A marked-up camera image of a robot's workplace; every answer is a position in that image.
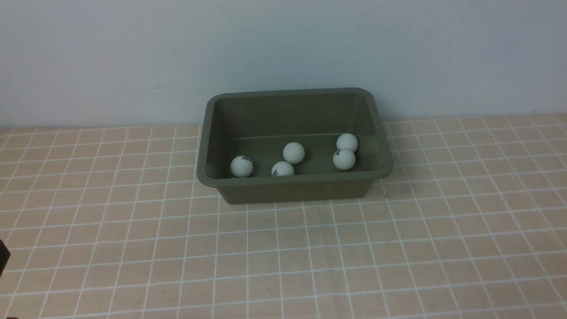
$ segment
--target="white ball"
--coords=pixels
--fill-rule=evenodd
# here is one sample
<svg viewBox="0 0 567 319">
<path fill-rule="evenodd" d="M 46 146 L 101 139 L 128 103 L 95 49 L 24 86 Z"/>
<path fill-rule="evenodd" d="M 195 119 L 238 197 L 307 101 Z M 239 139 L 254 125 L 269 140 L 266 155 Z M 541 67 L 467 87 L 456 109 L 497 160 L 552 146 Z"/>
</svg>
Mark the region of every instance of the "white ball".
<svg viewBox="0 0 567 319">
<path fill-rule="evenodd" d="M 236 156 L 230 163 L 230 171 L 238 178 L 252 174 L 252 161 L 246 156 Z"/>
<path fill-rule="evenodd" d="M 288 162 L 277 162 L 272 167 L 272 176 L 289 176 L 295 173 L 293 166 Z"/>
<path fill-rule="evenodd" d="M 349 149 L 340 149 L 333 155 L 333 164 L 342 171 L 350 170 L 354 166 L 355 161 L 356 157 Z"/>
<path fill-rule="evenodd" d="M 298 164 L 303 161 L 305 150 L 300 143 L 291 142 L 283 148 L 283 158 L 289 164 Z"/>
<path fill-rule="evenodd" d="M 356 152 L 358 149 L 358 140 L 356 136 L 345 133 L 338 137 L 337 139 L 337 149 L 350 149 L 353 152 Z"/>
</svg>

